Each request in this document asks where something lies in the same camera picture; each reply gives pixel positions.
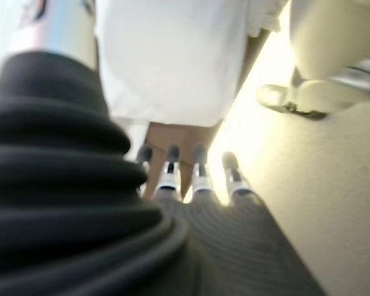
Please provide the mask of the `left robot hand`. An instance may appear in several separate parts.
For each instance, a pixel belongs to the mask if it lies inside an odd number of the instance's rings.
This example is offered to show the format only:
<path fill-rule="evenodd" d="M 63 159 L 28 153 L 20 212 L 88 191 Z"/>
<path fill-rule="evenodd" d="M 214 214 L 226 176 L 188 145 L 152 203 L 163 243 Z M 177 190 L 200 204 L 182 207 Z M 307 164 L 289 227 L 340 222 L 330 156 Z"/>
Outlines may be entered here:
<path fill-rule="evenodd" d="M 30 1 L 0 72 L 0 295 L 323 295 L 264 202 L 140 198 L 93 1 Z"/>

